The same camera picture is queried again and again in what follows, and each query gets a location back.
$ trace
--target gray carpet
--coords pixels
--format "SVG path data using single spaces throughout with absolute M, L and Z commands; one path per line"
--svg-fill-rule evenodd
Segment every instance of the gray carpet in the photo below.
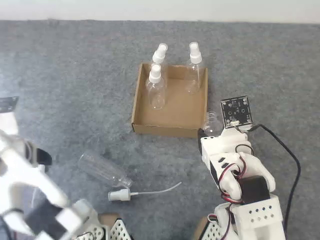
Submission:
M 288 239 L 319 239 L 320 26 L 209 22 L 0 21 L 0 79 L 17 84 L 22 136 L 54 158 L 50 177 L 72 201 L 119 213 L 136 240 L 190 239 L 199 219 L 223 201 L 190 138 L 138 135 L 131 114 L 138 66 L 160 42 L 181 64 L 198 41 L 209 67 L 210 109 L 248 95 L 255 123 L 272 129 L 301 161 Z M 285 211 L 296 166 L 263 130 L 249 135 L 276 179 Z M 109 202 L 112 188 L 81 172 L 93 149 L 122 165 L 132 191 L 158 196 Z

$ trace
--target circuit board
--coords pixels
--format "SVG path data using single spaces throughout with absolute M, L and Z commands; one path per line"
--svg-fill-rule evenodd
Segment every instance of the circuit board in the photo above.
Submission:
M 252 124 L 248 96 L 232 97 L 220 101 L 223 124 L 226 129 Z

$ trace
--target clear bottle body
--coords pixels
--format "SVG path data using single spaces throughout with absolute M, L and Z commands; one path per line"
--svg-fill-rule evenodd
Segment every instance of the clear bottle body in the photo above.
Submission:
M 223 129 L 224 125 L 218 119 L 218 115 L 214 111 L 208 111 L 203 126 L 204 133 L 209 137 L 218 137 Z
M 91 150 L 82 154 L 78 167 L 109 186 L 129 188 L 132 185 L 132 180 L 121 167 Z
M 145 86 L 151 107 L 162 109 L 166 104 L 166 82 L 164 78 L 161 77 L 158 83 L 152 83 L 148 78 Z
M 205 63 L 202 60 L 198 64 L 192 63 L 190 60 L 187 63 L 187 70 L 185 73 L 186 90 L 188 93 L 196 93 L 202 85 L 203 77 L 205 73 Z

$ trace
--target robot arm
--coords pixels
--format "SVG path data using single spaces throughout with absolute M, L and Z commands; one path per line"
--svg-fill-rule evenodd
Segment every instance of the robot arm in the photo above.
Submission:
M 247 138 L 234 128 L 224 129 L 218 137 L 200 138 L 202 161 L 222 198 L 232 203 L 217 206 L 214 214 L 218 221 L 209 226 L 217 226 L 213 229 L 221 236 L 226 233 L 221 238 L 225 240 L 285 240 L 280 203 L 270 194 L 276 188 L 275 179 L 251 154 Z
M 36 240 L 108 240 L 123 234 L 130 240 L 121 219 L 110 232 L 99 222 L 98 214 L 85 199 L 70 205 L 65 193 L 37 165 L 44 151 L 17 137 L 18 127 L 13 112 L 0 114 L 0 216 L 13 230 Z M 25 215 L 21 192 L 24 185 L 39 188 L 46 200 Z
M 208 226 L 199 239 L 285 240 L 279 199 L 271 194 L 276 188 L 275 179 L 253 155 L 246 133 L 262 127 L 287 150 L 298 167 L 295 185 L 300 175 L 299 161 L 268 128 L 261 124 L 252 127 L 247 96 L 221 100 L 221 109 L 225 127 L 221 135 L 208 136 L 199 129 L 198 145 L 221 197 L 229 203 L 217 206 L 213 219 L 208 216 Z

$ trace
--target cardboard box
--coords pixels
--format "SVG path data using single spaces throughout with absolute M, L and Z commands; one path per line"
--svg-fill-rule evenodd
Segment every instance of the cardboard box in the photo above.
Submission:
M 171 137 L 196 138 L 207 114 L 208 69 L 205 69 L 201 88 L 195 94 L 186 91 L 186 66 L 169 65 L 166 105 L 162 109 L 150 106 L 145 82 L 150 65 L 139 68 L 131 125 L 135 133 Z

